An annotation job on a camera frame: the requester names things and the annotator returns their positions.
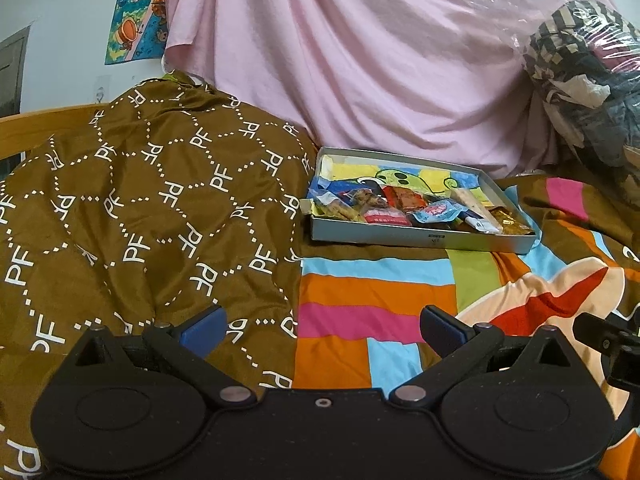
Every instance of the transparent plastic bag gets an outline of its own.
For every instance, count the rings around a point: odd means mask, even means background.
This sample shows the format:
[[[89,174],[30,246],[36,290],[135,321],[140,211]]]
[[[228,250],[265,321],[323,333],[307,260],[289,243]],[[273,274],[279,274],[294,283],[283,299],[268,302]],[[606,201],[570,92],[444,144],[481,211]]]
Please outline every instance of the transparent plastic bag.
[[[522,56],[574,155],[640,206],[640,30],[595,0],[464,1]]]

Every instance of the box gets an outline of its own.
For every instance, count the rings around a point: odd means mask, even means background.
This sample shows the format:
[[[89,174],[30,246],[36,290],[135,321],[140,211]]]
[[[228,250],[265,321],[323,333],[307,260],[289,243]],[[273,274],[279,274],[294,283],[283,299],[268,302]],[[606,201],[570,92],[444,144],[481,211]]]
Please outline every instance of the box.
[[[335,162],[372,164],[375,166],[384,166],[385,163],[410,164],[438,170],[476,174],[480,188],[494,205],[504,206],[511,212],[516,220],[525,225],[527,224],[527,221],[522,217],[518,208],[484,171],[459,166],[457,164],[447,164],[446,162],[437,162],[412,156],[393,155],[391,153],[345,150],[341,148],[321,148],[316,163],[316,176],[320,176],[322,158],[325,155],[331,155]],[[312,217],[311,219],[311,237],[313,240],[324,242],[459,249],[516,254],[528,253],[536,240],[535,234],[489,235],[423,229],[419,227],[361,224],[358,222],[316,217]]]

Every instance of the patterned bedding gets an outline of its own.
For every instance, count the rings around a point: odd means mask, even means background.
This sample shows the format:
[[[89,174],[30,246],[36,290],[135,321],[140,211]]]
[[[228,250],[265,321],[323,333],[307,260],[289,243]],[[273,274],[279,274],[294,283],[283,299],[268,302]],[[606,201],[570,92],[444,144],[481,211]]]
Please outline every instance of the patterned bedding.
[[[207,360],[259,392],[388,392],[438,359],[420,339],[425,304],[514,334],[570,334],[583,310],[633,324],[640,219],[593,187],[503,183],[536,227],[526,256],[316,244],[298,213],[315,159],[304,131],[175,75],[54,135],[0,183],[2,478],[42,467],[31,408],[92,322],[137,334],[220,304],[227,338]],[[625,396],[603,391],[619,412]],[[609,451],[612,478],[634,478],[638,440]]]

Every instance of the door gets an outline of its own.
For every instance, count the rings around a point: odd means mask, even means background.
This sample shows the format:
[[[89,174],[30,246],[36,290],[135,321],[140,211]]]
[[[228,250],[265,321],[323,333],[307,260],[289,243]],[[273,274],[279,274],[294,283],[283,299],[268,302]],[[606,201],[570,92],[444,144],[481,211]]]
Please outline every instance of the door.
[[[29,28],[0,43],[0,117],[20,113],[22,67]],[[4,180],[20,164],[22,154],[0,160],[0,180]]]

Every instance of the pink clothing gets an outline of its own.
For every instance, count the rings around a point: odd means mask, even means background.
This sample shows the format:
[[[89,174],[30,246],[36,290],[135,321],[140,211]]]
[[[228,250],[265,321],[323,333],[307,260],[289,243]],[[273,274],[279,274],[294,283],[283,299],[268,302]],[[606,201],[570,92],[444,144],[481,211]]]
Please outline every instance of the pink clothing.
[[[555,157],[520,60],[462,0],[167,0],[167,11],[170,67],[318,144],[494,177]]]

